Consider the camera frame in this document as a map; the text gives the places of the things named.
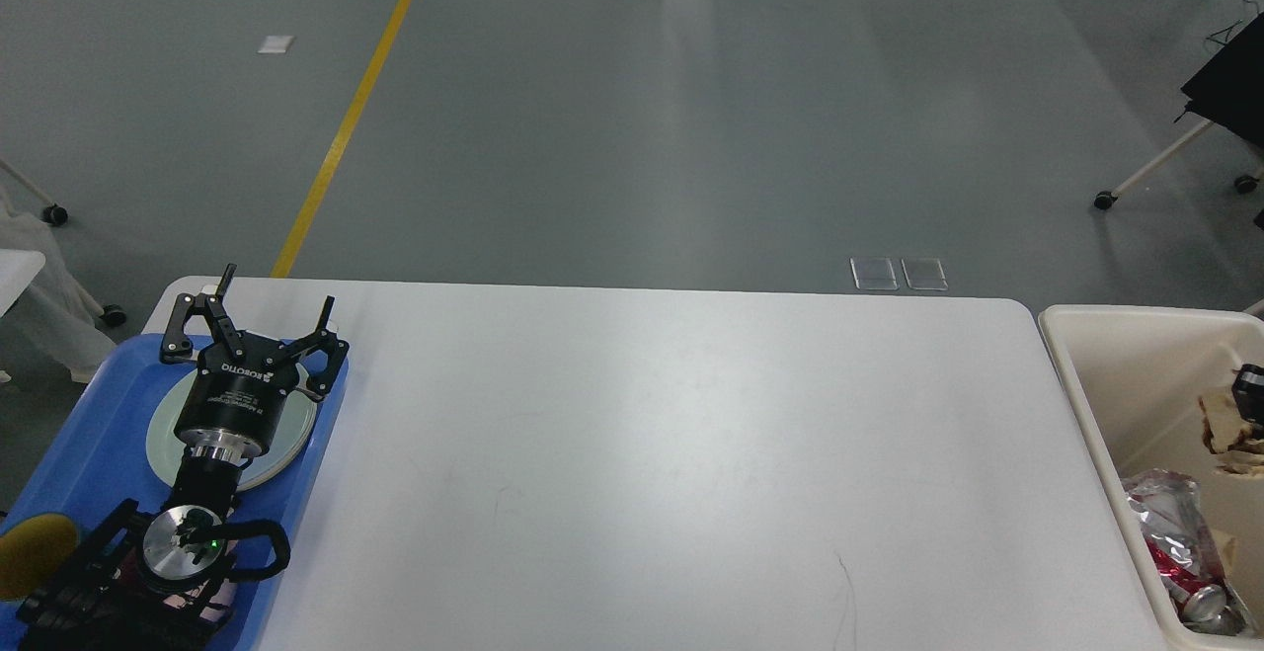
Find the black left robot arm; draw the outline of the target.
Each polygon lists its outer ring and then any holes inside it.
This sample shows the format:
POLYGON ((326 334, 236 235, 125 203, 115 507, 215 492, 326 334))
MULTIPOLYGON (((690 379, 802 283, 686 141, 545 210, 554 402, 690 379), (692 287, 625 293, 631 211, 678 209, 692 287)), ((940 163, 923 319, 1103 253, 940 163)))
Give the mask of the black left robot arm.
POLYGON ((351 345, 236 326, 229 265, 100 364, 3 525, 5 650, 253 650, 351 345))

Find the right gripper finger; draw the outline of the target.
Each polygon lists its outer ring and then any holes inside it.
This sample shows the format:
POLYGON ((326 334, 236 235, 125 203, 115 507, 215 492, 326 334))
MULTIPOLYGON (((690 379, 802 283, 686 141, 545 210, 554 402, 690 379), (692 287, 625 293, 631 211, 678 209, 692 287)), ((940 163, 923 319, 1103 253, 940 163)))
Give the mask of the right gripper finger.
POLYGON ((1243 364, 1231 386, 1237 415, 1253 429, 1263 429, 1263 367, 1243 364))

